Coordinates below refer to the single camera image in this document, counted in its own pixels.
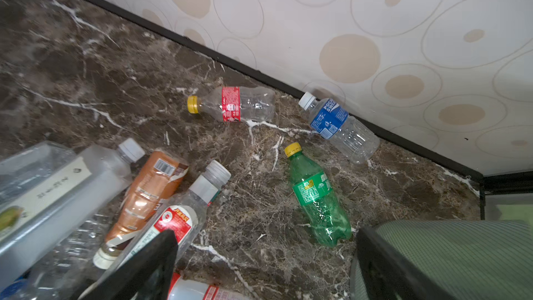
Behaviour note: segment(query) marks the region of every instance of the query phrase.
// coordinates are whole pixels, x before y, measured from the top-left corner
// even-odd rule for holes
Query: blue label
[[[346,122],[347,118],[348,111],[344,110],[332,99],[328,99],[324,107],[316,114],[311,127],[325,139],[330,139]]]

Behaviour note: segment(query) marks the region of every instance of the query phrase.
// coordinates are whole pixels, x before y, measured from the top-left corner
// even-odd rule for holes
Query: green plastic bottle
[[[335,247],[339,239],[348,240],[352,236],[350,221],[324,170],[303,155],[299,143],[287,146],[285,154],[290,162],[290,184],[309,217],[317,241]]]

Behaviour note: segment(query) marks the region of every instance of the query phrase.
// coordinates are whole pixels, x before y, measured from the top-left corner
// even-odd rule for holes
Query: bottle cap
[[[229,172],[229,170],[227,170],[216,160],[211,161],[211,163],[207,165],[205,170],[211,172],[211,174],[213,174],[216,178],[223,182],[222,185],[228,183],[228,181],[230,180],[231,173]]]
[[[139,145],[133,138],[124,140],[118,145],[118,149],[130,158],[132,162],[136,162],[145,155],[141,145]]]
[[[302,146],[299,143],[292,143],[285,148],[285,154],[290,157],[302,150]]]
[[[93,256],[93,264],[98,269],[107,270],[116,259],[116,256],[108,255],[102,250],[102,248],[98,248],[97,253]]]
[[[314,100],[316,100],[316,97],[310,92],[306,91],[298,102],[298,104],[300,107],[303,108],[303,110],[307,110],[307,108],[309,108],[309,106],[311,105],[311,103],[313,103]]]
[[[198,96],[193,95],[187,98],[187,109],[191,114],[198,113]]]

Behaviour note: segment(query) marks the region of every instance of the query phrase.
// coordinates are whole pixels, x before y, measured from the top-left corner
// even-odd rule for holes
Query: bottle with red label
[[[174,231],[178,243],[176,261],[179,260],[202,230],[207,216],[207,207],[211,205],[230,177],[231,173],[223,165],[216,160],[211,161],[189,190],[170,197],[168,203],[157,210],[148,223],[149,227],[144,227],[130,242],[100,277],[99,282],[107,278],[164,230]]]
[[[250,298],[214,285],[185,280],[174,272],[168,300],[250,300]]]
[[[189,96],[191,114],[206,112],[220,122],[269,121],[274,117],[276,93],[265,87],[218,87],[203,97]]]

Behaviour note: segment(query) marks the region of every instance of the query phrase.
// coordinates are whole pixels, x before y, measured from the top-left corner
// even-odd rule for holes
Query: white bottle cap
[[[98,269],[107,270],[116,259],[116,256],[108,255],[102,250],[102,248],[98,248],[97,253],[93,256],[93,264]]]
[[[133,138],[124,140],[118,149],[121,150],[132,162],[136,162],[138,159],[144,156],[144,150]]]
[[[316,97],[310,92],[306,91],[298,102],[298,104],[300,107],[303,108],[303,110],[307,110],[307,108],[309,108],[309,106],[311,105],[311,103],[313,103],[314,100],[316,100]]]
[[[223,182],[222,185],[228,183],[228,181],[230,180],[231,173],[229,172],[229,170],[227,170],[223,165],[221,165],[216,160],[211,161],[211,163],[207,165],[205,170],[209,171],[216,178],[218,178],[221,182]]]

